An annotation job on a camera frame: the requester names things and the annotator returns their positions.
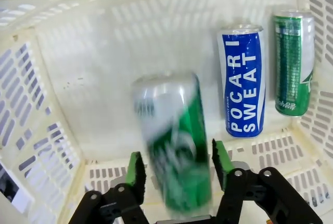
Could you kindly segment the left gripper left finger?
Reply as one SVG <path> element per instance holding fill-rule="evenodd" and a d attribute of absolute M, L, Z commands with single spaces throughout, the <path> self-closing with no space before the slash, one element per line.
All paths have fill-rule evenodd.
<path fill-rule="evenodd" d="M 140 152 L 133 152 L 124 183 L 106 193 L 88 191 L 84 194 L 70 223 L 148 223 L 141 209 L 144 202 L 146 172 Z"/>

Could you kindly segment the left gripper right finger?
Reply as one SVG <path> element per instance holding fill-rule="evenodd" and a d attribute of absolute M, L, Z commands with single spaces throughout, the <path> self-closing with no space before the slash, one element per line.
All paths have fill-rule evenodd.
<path fill-rule="evenodd" d="M 212 141 L 212 160 L 224 195 L 216 223 L 239 223 L 244 201 L 255 202 L 272 223 L 322 223 L 321 218 L 307 204 L 275 168 L 267 167 L 259 173 L 236 168 L 222 141 Z"/>

